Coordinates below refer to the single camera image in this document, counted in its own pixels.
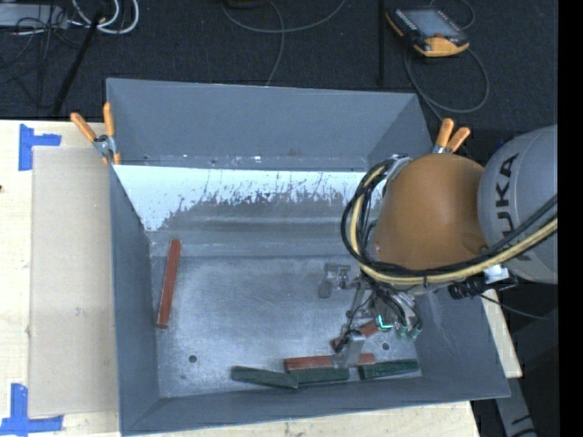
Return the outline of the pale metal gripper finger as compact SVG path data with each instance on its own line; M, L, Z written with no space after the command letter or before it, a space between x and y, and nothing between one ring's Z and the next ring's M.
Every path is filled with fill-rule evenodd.
M334 290L343 290L348 283L350 271L351 266L347 264L325 263L318 285L318 297L329 299Z
M334 347L334 365L352 367L358 364L366 338L360 333L348 332Z

